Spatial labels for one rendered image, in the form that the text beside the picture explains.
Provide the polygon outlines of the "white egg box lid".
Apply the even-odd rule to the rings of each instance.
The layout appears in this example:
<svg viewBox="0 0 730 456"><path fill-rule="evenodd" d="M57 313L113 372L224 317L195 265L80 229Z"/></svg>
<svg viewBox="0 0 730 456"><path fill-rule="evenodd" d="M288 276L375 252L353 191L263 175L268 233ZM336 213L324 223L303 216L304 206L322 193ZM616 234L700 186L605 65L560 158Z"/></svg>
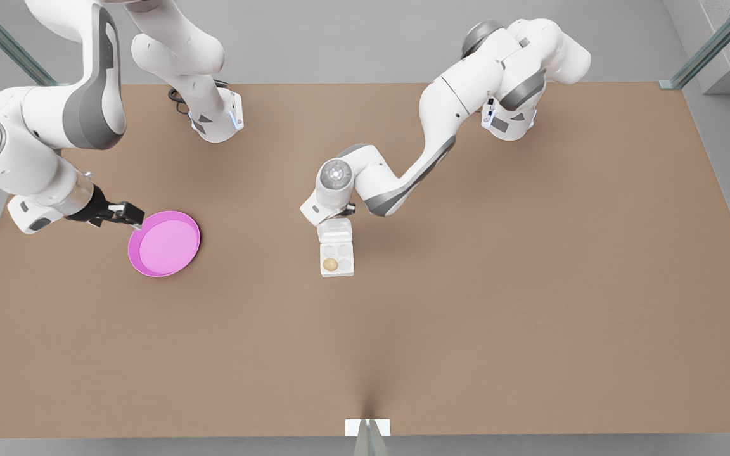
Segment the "white egg box lid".
<svg viewBox="0 0 730 456"><path fill-rule="evenodd" d="M329 218L317 226L317 236L321 244L352 243L352 223L345 217Z"/></svg>

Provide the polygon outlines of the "silver frame post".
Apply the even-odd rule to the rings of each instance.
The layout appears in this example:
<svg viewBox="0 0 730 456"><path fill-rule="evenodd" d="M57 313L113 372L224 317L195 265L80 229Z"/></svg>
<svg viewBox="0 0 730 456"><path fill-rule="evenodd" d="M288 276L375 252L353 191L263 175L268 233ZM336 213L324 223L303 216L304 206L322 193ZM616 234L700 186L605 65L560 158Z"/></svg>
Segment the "silver frame post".
<svg viewBox="0 0 730 456"><path fill-rule="evenodd" d="M354 456L390 456L383 439L390 435L390 419L345 419L345 436L356 436Z"/></svg>
<svg viewBox="0 0 730 456"><path fill-rule="evenodd" d="M692 57L689 57L687 62L673 76L661 80L658 85L665 90L683 89L688 83L696 80L701 69L704 69L728 43L730 43L730 18L727 18L726 22L714 32L713 36Z"/></svg>
<svg viewBox="0 0 730 456"><path fill-rule="evenodd" d="M0 24L0 50L39 86L58 86L58 81Z"/></svg>

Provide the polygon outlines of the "pink round plate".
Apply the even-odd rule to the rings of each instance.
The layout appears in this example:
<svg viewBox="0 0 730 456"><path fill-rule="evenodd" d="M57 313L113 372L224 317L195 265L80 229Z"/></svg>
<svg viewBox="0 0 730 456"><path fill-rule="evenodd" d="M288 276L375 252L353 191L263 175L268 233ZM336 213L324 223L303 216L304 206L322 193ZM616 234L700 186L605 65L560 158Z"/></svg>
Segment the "pink round plate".
<svg viewBox="0 0 730 456"><path fill-rule="evenodd" d="M200 228L188 214L162 211L146 218L127 245L130 264L148 277L176 274L191 263L199 251Z"/></svg>

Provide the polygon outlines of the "white egg box base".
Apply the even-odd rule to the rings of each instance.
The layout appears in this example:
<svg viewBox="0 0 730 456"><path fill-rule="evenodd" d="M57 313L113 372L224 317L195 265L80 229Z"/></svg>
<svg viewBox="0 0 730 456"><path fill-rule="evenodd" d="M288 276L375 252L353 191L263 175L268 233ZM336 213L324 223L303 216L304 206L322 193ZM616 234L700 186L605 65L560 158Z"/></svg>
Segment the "white egg box base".
<svg viewBox="0 0 730 456"><path fill-rule="evenodd" d="M321 276L323 278L354 276L353 243L321 244L319 252L321 252ZM336 259L339 264L338 269L334 272L323 269L322 262L329 257Z"/></svg>

